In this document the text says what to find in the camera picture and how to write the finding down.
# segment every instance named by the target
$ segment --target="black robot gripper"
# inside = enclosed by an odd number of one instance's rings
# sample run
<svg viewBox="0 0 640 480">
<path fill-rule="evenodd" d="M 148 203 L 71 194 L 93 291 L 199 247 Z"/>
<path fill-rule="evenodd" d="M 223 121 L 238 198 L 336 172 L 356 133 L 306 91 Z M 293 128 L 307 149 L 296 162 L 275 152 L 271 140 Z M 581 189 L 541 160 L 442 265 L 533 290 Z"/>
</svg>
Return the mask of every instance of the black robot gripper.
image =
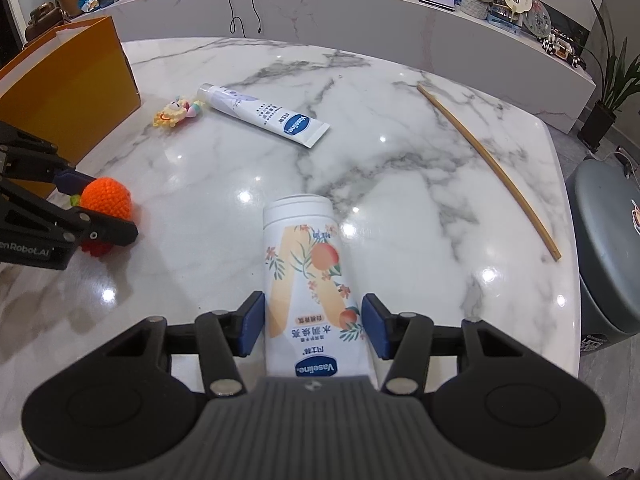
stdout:
<svg viewBox="0 0 640 480">
<path fill-rule="evenodd" d="M 373 294 L 362 321 L 393 359 L 368 378 L 264 378 L 248 393 L 234 363 L 264 325 L 264 295 L 193 324 L 148 317 L 38 387 L 22 427 L 39 479 L 599 479 L 598 397 L 482 320 L 435 326 Z M 197 354 L 205 393 L 171 375 Z M 458 374 L 425 393 L 432 356 Z"/>
</svg>

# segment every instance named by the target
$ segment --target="bamboo stick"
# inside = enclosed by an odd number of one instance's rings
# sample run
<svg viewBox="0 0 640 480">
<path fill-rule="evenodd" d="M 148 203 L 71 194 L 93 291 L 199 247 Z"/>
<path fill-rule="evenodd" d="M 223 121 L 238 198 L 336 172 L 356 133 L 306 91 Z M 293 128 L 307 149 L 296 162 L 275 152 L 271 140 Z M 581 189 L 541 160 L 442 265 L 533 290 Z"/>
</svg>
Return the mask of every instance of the bamboo stick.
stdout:
<svg viewBox="0 0 640 480">
<path fill-rule="evenodd" d="M 527 200 L 523 197 L 522 193 L 516 187 L 516 185 L 511 181 L 507 174 L 504 173 L 503 169 L 492 157 L 491 153 L 489 153 L 486 148 L 473 136 L 473 134 L 465 128 L 464 124 L 457 120 L 454 115 L 442 105 L 441 102 L 439 102 L 426 90 L 424 86 L 418 84 L 418 90 L 451 122 L 451 124 L 456 127 L 456 129 L 463 135 L 463 137 L 465 137 L 465 139 L 468 140 L 468 142 L 476 149 L 476 152 L 478 152 L 480 156 L 484 158 L 489 167 L 494 170 L 494 173 L 509 190 L 520 208 L 524 211 L 524 214 L 527 215 L 527 218 L 529 218 L 529 221 L 533 224 L 533 227 L 540 235 L 540 238 L 542 238 L 542 241 L 545 243 L 546 248 L 549 250 L 549 253 L 551 253 L 553 259 L 555 261 L 558 261 L 560 258 L 562 258 L 562 254 L 558 250 L 558 247 L 553 241 L 553 238 L 540 221 L 540 218 L 538 218 L 538 215 L 536 215 L 535 211 L 533 211 L 533 209 L 529 205 L 529 202 L 527 202 Z"/>
</svg>

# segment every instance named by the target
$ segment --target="potted plant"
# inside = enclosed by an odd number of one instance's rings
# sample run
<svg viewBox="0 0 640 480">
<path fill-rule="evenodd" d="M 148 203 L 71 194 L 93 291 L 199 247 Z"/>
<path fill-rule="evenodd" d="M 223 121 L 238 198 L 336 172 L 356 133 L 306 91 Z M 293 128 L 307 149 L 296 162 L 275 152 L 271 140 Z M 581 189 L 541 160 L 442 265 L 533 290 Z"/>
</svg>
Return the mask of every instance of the potted plant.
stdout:
<svg viewBox="0 0 640 480">
<path fill-rule="evenodd" d="M 619 110 L 622 103 L 625 102 L 629 96 L 640 92 L 640 54 L 636 56 L 629 66 L 626 66 L 627 38 L 623 41 L 620 52 L 617 52 L 611 20 L 609 19 L 609 30 L 611 31 L 609 41 L 607 27 L 593 0 L 591 0 L 591 5 L 596 11 L 598 23 L 600 24 L 607 45 L 607 62 L 603 68 L 598 57 L 585 48 L 598 63 L 600 76 L 602 78 L 602 90 L 600 99 L 593 106 L 593 110 L 589 114 L 587 121 L 584 123 L 580 133 L 578 133 L 578 138 L 595 153 L 600 145 L 600 140 L 616 121 L 614 112 Z"/>
</svg>

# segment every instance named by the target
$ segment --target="blue gripper pad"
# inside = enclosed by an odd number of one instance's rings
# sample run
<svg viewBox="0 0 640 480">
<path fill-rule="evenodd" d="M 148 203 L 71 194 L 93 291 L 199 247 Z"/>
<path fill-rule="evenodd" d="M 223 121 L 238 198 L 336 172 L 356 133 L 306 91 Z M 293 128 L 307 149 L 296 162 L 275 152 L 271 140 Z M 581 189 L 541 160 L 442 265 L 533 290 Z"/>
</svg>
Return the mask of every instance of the blue gripper pad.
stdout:
<svg viewBox="0 0 640 480">
<path fill-rule="evenodd" d="M 95 179 L 76 170 L 63 170 L 53 178 L 53 184 L 60 193 L 65 195 L 80 195 L 84 188 Z"/>
<path fill-rule="evenodd" d="M 362 298 L 362 325 L 380 359 L 391 359 L 391 345 L 386 337 L 385 321 L 366 296 Z"/>
<path fill-rule="evenodd" d="M 252 294 L 248 298 L 248 301 L 251 300 L 254 301 L 249 307 L 249 311 L 244 315 L 242 332 L 238 340 L 239 357 L 246 357 L 251 353 L 264 326 L 264 293 Z"/>
</svg>

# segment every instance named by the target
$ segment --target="white plastic bottle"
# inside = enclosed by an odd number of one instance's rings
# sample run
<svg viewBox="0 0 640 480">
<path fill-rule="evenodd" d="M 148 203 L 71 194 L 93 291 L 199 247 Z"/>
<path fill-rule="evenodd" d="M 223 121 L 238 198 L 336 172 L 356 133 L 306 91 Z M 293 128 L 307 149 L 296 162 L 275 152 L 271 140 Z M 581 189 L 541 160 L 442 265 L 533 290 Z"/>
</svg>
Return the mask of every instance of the white plastic bottle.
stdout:
<svg viewBox="0 0 640 480">
<path fill-rule="evenodd" d="M 367 375 L 377 384 L 331 201 L 287 196 L 265 206 L 263 220 L 267 374 Z"/>
</svg>

